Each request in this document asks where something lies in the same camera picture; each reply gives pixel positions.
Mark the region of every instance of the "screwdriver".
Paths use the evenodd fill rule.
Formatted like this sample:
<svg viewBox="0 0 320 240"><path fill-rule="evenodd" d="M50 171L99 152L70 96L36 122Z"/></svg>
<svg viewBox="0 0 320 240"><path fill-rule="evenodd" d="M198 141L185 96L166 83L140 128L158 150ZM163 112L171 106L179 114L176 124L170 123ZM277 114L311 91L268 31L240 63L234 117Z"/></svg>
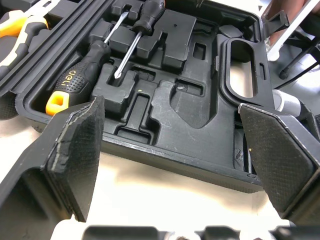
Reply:
<svg viewBox="0 0 320 240"><path fill-rule="evenodd" d="M132 30L137 33L133 40L129 50L125 54L119 68L114 73L114 78L118 79L129 61L132 53L136 49L141 37L143 35L150 36L153 31L153 25L160 19L165 12L166 3L165 0L146 0L141 11L140 19L135 22Z"/></svg>
<svg viewBox="0 0 320 240"><path fill-rule="evenodd" d="M104 41L94 41L85 57L62 74L50 96L45 112L55 115L68 107L85 103L96 84L102 65L110 57L111 50L107 45L111 36L127 18L129 12L121 14L119 20L112 28Z"/></svg>

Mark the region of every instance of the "screwdriver shaft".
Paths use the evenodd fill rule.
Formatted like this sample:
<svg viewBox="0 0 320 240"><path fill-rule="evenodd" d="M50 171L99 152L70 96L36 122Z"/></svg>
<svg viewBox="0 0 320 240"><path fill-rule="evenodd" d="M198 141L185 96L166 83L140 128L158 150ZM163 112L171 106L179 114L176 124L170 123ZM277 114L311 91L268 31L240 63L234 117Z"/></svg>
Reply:
<svg viewBox="0 0 320 240"><path fill-rule="evenodd" d="M124 70L127 62L129 61L132 53L133 53L134 50L136 49L136 47L137 47L137 45L138 45L141 37L142 37L142 32L140 31L140 32L138 32L138 34L135 36L135 39L133 40L133 42L132 42L129 50L126 52L126 54L125 54L125 56L124 56L124 58L123 58L123 60L122 60L122 62L121 62L121 64L120 64L119 68L118 68L117 71L114 73L114 78L115 78L115 79L118 79L118 78L121 77L122 71Z"/></svg>
<svg viewBox="0 0 320 240"><path fill-rule="evenodd" d="M119 28L119 26L122 24L122 22L127 18L129 12L125 11L124 13L121 14L121 16L119 17L119 20L116 22L116 24L114 25L114 27L112 28L111 32L109 33L109 35L105 38L104 43L106 44L110 38L112 37L112 35L115 33L115 31Z"/></svg>

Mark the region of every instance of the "black bracket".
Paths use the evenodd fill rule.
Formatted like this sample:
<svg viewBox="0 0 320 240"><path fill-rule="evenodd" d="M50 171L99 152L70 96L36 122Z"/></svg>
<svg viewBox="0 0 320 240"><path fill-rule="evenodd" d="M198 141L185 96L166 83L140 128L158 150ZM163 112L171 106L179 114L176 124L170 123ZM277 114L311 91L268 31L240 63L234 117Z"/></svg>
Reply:
<svg viewBox="0 0 320 240"><path fill-rule="evenodd" d="M287 29L290 26L288 16L284 10L281 10L271 19L265 20L263 23L264 38L267 39L273 33L279 32L283 29Z"/></svg>

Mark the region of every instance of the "deli logo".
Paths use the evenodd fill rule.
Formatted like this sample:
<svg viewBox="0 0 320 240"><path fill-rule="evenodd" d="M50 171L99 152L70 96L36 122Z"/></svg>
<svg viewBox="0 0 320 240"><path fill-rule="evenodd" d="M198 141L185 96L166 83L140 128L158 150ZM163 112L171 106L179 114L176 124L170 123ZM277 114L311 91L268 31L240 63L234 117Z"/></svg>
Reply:
<svg viewBox="0 0 320 240"><path fill-rule="evenodd" d="M70 83L70 81L72 80L72 78L74 77L74 75L76 75L76 71L75 70L72 70L72 71L70 71L69 72L69 75L67 75L66 77L65 77L65 80L61 83L61 86L66 86L66 84L65 83Z"/></svg>

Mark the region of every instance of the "black and orange handle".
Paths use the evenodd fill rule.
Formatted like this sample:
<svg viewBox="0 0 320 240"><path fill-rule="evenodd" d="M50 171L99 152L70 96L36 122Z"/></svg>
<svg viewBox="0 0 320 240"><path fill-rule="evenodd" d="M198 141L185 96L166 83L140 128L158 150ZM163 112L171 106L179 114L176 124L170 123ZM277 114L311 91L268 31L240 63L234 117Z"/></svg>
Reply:
<svg viewBox="0 0 320 240"><path fill-rule="evenodd" d="M28 54L32 38L38 35L40 30L47 28L48 23L43 17L30 16L25 21L11 52L0 62L0 80Z"/></svg>
<svg viewBox="0 0 320 240"><path fill-rule="evenodd" d="M94 41L87 55L59 77L45 106L45 112L53 116L68 107L87 102L102 65L109 59L110 54L107 44Z"/></svg>

